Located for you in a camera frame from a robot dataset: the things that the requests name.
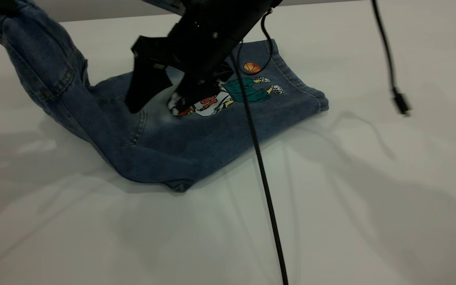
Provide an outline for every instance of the white table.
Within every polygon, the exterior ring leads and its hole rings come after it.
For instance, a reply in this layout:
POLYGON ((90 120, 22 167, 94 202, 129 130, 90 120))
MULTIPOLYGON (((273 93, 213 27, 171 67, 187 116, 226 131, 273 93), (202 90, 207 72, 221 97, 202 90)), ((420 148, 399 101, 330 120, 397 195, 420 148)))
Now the white table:
MULTIPOLYGON (((391 104, 369 2, 268 19, 289 66, 331 100, 264 144, 294 285, 456 285, 456 1, 381 7, 411 118, 391 104)), ((64 25, 94 84, 177 19, 64 25)), ((0 47, 0 285, 43 284, 280 284, 255 156, 185 195, 128 182, 28 99, 0 47)))

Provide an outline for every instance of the cable connector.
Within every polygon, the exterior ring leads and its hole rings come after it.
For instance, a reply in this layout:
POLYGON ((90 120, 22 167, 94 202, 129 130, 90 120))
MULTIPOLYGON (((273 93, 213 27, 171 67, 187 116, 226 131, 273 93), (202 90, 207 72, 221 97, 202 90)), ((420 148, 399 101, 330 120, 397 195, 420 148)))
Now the cable connector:
POLYGON ((411 108, 407 104, 404 94, 400 93, 399 90, 395 87, 392 88, 391 91, 393 92, 393 101, 395 101, 395 105, 397 105, 399 112, 405 117, 411 116, 409 113, 409 110, 411 110, 411 108))

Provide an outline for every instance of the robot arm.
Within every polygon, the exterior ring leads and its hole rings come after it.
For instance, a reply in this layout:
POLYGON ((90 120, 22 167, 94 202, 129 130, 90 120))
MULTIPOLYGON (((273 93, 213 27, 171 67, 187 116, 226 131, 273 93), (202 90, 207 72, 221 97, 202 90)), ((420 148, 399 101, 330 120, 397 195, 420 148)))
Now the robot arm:
POLYGON ((226 81, 233 70, 224 60, 252 27, 282 0, 150 0, 183 13, 166 38, 140 36, 132 47, 135 68, 126 103, 138 112, 172 83, 167 66, 186 73, 183 85, 212 88, 226 81))

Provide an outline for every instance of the jeans seam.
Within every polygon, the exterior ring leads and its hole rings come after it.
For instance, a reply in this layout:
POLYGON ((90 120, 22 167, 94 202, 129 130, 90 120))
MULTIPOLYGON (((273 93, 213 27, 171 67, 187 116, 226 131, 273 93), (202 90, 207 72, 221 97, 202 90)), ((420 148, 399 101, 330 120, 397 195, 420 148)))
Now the jeans seam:
POLYGON ((83 135, 85 135, 85 138, 87 139, 87 142, 89 144, 91 144, 91 146, 94 147, 94 149, 99 153, 99 155, 101 157, 103 157, 103 160, 105 160, 113 169, 116 169, 115 166, 112 164, 112 162, 110 162, 110 160, 105 156, 105 154, 103 154, 103 152, 100 150, 100 148, 98 147, 98 145, 96 145, 96 143, 94 143, 94 141, 91 139, 91 137, 89 137, 89 135, 87 135, 87 132, 85 132, 84 128, 82 128, 82 126, 78 123, 78 121, 75 119, 75 117, 73 115, 71 115, 70 111, 68 110, 68 108, 63 104, 63 102, 59 102, 63 108, 63 110, 68 113, 69 115, 69 120, 74 124, 76 125, 76 127, 78 128, 79 131, 81 131, 83 133, 83 135))
POLYGON ((318 96, 317 96, 316 94, 314 94, 314 92, 311 92, 310 90, 307 90, 306 87, 309 87, 309 86, 305 85, 304 83, 300 83, 299 85, 297 85, 297 83, 294 82, 295 80, 292 80, 292 79, 290 78, 290 76, 288 76, 288 74, 286 74, 286 72, 284 72, 284 71, 282 70, 281 63, 280 63, 281 61, 283 61, 283 60, 282 60, 282 57, 281 57, 279 54, 277 54, 277 56, 280 57, 280 60, 277 60, 277 61, 276 61, 275 58, 274 58, 274 55, 272 55, 272 61, 275 63, 275 66, 277 67, 277 70, 279 70, 279 71, 281 72, 281 74, 282 74, 284 77, 286 77, 286 79, 288 79, 288 81, 289 81, 293 86, 295 86, 297 89, 299 89, 299 90, 301 90, 301 91, 303 91, 303 92, 306 92, 306 93, 309 94, 309 95, 312 95, 312 96, 314 97, 314 99, 316 99, 316 101, 318 101, 318 109, 319 109, 319 111, 321 111, 321 110, 322 110, 322 107, 323 107, 323 104, 321 103, 321 101, 320 101, 320 99, 318 98, 318 96))

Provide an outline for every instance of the jeans leg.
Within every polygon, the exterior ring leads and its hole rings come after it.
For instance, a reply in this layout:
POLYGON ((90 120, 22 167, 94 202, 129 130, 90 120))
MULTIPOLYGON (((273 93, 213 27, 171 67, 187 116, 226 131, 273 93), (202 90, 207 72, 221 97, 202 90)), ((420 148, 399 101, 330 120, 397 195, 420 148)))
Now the jeans leg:
POLYGON ((33 1, 16 3, 17 15, 0 15, 0 43, 31 99, 68 130, 83 137, 67 118, 51 114, 49 107, 74 80, 82 81, 90 89, 87 61, 67 31, 33 1))

